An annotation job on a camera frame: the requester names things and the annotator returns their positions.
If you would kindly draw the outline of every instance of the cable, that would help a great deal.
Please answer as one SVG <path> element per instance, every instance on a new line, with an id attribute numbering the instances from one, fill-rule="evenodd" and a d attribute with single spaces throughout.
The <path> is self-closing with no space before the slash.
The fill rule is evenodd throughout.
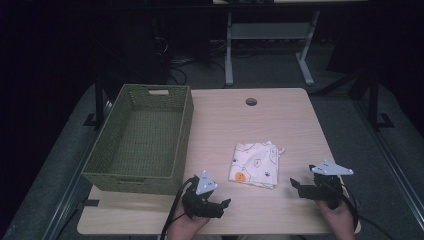
<path id="1" fill-rule="evenodd" d="M 186 213 L 184 212 L 183 214 L 181 214 L 180 216 L 178 216 L 178 217 L 176 217 L 176 218 L 174 218 L 172 221 L 171 221 L 171 223 L 172 222 L 175 222 L 176 220 L 178 220 L 179 218 L 181 218 L 182 216 L 184 216 Z"/>
<path id="2" fill-rule="evenodd" d="M 336 191 L 334 188 L 332 188 L 331 186 L 329 186 L 328 184 L 325 184 L 324 183 L 324 185 L 326 185 L 327 187 L 329 187 L 329 188 L 331 188 L 332 190 L 334 190 L 334 191 Z M 365 222 L 368 222 L 369 224 L 371 224 L 371 225 L 373 225 L 375 228 L 377 228 L 378 230 L 380 230 L 384 235 L 386 235 L 386 237 L 388 237 L 390 240 L 395 240 L 395 238 L 390 234 L 390 233 L 388 233 L 386 230 L 384 230 L 382 227 L 380 227 L 377 223 L 375 223 L 375 222 L 373 222 L 372 220 L 370 220 L 370 219 L 368 219 L 368 218 L 366 218 L 366 217 L 364 217 L 364 216 L 361 216 L 361 215 L 359 215 L 358 214 L 358 212 L 357 212 L 357 206 L 356 206 L 356 200 L 355 200 L 355 196 L 353 195 L 353 193 L 350 191 L 350 189 L 349 188 L 347 188 L 346 187 L 346 185 L 344 185 L 344 184 L 342 184 L 342 186 L 346 189 L 346 191 L 348 192 L 348 194 L 349 194 L 349 196 L 352 198 L 352 201 L 354 202 L 354 208 L 355 208 L 355 211 L 356 211 L 356 215 L 357 215 L 357 218 L 358 219 L 361 219 L 361 220 L 364 220 Z"/>
<path id="3" fill-rule="evenodd" d="M 162 233 L 160 235 L 160 240 L 164 240 L 165 239 L 166 231 L 168 230 L 168 228 L 171 225 L 171 223 L 176 220 L 176 219 L 173 220 L 172 218 L 174 217 L 175 210 L 177 209 L 177 205 L 178 205 L 178 202 L 180 201 L 181 195 L 183 194 L 184 188 L 187 186 L 187 184 L 193 183 L 195 179 L 196 179 L 196 177 L 189 178 L 181 186 L 181 188 L 178 189 L 178 192 L 175 195 L 174 202 L 172 203 L 171 210 L 169 211 L 168 218 L 166 219 L 165 225 L 163 226 Z"/>
<path id="4" fill-rule="evenodd" d="M 84 203 L 85 203 L 85 201 L 87 201 L 87 199 L 88 199 L 88 195 L 87 195 L 87 197 L 85 197 L 85 198 L 84 198 L 84 200 L 82 200 L 81 202 L 79 202 L 79 203 L 77 204 L 77 206 L 75 207 L 75 210 L 72 212 L 71 216 L 69 216 L 69 218 L 68 218 L 68 219 L 66 219 L 65 224 L 63 224 L 62 228 L 60 229 L 59 233 L 57 234 L 56 240 L 60 238 L 60 235 L 62 235 L 62 232 L 65 230 L 66 226 L 68 226 L 69 222 L 71 222 L 72 218 L 75 216 L 75 214 L 77 214 L 78 210 L 80 210 L 80 209 L 78 208 L 78 205 L 79 205 L 80 203 L 81 203 L 81 204 L 84 204 Z"/>
<path id="5" fill-rule="evenodd" d="M 360 216 L 359 215 L 359 218 L 361 219 L 361 220 L 364 220 L 365 222 L 367 222 L 367 223 L 369 223 L 369 224 L 371 224 L 371 225 L 373 225 L 374 227 L 376 227 L 378 230 L 380 230 L 384 235 L 386 235 L 386 237 L 388 237 L 389 239 L 391 239 L 391 240 L 395 240 L 395 238 L 392 236 L 392 235 L 390 235 L 386 230 L 384 230 L 382 227 L 380 227 L 379 225 L 377 225 L 375 222 L 373 222 L 373 221 L 371 221 L 370 219 L 368 219 L 368 218 L 366 218 L 366 217 L 363 217 L 363 216 Z"/>
<path id="6" fill-rule="evenodd" d="M 356 208 L 352 205 L 352 203 L 349 201 L 349 199 L 344 195 L 344 194 L 339 194 L 339 192 L 334 189 L 332 186 L 328 185 L 326 182 L 322 182 L 322 184 L 324 186 L 326 186 L 327 188 L 329 188 L 330 190 L 332 190 L 333 192 L 335 192 L 337 195 L 339 195 L 339 197 L 346 203 L 347 207 L 350 210 L 350 213 L 352 214 L 353 217 L 353 229 L 355 230 L 356 227 L 358 226 L 358 211 L 356 210 Z"/>

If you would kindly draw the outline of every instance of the wooden table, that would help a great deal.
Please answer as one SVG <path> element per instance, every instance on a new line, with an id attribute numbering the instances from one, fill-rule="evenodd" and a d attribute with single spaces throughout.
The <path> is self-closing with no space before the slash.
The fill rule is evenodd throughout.
<path id="1" fill-rule="evenodd" d="M 209 198 L 231 198 L 221 219 L 201 234 L 320 234 L 330 232 L 314 202 L 300 199 L 289 178 L 312 184 L 309 164 L 333 156 L 303 89 L 192 90 L 194 113 L 184 181 L 206 170 L 219 184 Z M 248 106 L 255 98 L 256 106 Z M 272 141 L 286 149 L 274 190 L 229 182 L 236 143 Z M 160 234 L 174 196 L 103 192 L 93 187 L 78 224 L 81 234 Z"/>

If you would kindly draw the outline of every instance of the folded cloth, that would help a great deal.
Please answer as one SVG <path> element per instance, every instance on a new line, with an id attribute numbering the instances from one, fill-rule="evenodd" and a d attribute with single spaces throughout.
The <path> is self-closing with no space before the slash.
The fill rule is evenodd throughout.
<path id="1" fill-rule="evenodd" d="M 236 145 L 229 180 L 273 189 L 277 185 L 278 160 L 284 149 L 270 141 Z"/>

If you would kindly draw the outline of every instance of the metal frame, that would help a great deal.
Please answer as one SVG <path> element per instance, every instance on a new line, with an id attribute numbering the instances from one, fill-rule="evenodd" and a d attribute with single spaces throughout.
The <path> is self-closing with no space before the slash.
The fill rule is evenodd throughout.
<path id="1" fill-rule="evenodd" d="M 305 44 L 296 60 L 307 85 L 313 85 L 314 80 L 306 64 L 306 55 L 314 36 L 320 11 L 314 11 L 308 23 L 233 23 L 231 12 L 227 21 L 227 54 L 225 56 L 225 84 L 234 84 L 231 62 L 231 41 L 233 39 L 304 39 Z"/>

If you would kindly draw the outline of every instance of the woven basket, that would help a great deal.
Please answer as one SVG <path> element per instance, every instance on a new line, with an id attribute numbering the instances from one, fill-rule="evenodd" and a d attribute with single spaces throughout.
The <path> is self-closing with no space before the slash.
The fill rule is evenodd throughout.
<path id="1" fill-rule="evenodd" d="M 83 176 L 103 191 L 175 195 L 192 116 L 188 86 L 124 85 Z"/>

